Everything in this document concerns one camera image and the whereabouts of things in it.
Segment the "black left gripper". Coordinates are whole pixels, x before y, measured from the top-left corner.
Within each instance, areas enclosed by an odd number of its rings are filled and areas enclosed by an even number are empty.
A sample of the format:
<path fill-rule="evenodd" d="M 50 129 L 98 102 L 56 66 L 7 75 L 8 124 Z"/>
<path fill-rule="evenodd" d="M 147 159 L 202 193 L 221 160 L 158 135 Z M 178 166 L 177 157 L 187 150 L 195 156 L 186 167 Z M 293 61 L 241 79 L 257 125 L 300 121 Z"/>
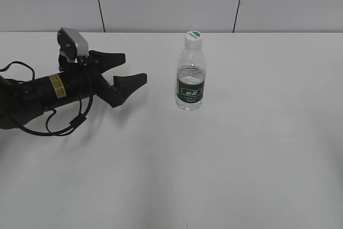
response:
<path fill-rule="evenodd" d="M 40 104 L 57 108 L 86 97 L 98 96 L 112 108 L 123 105 L 127 98 L 147 83 L 147 74 L 114 76 L 110 85 L 102 74 L 125 63 L 125 53 L 103 53 L 95 50 L 89 56 L 70 63 L 60 56 L 59 73 L 40 78 Z"/>

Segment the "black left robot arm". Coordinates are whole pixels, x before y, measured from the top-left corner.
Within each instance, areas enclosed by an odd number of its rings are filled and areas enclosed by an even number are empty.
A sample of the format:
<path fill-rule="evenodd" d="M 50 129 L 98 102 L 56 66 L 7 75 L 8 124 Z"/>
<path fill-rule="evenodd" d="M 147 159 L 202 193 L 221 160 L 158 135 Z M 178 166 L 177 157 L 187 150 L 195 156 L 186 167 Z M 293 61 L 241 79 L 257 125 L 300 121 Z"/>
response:
<path fill-rule="evenodd" d="M 1 129 L 19 129 L 44 112 L 97 96 L 112 108 L 147 83 L 147 75 L 115 76 L 110 85 L 102 74 L 125 63 L 124 53 L 91 50 L 70 63 L 59 57 L 59 73 L 20 82 L 1 78 Z"/>

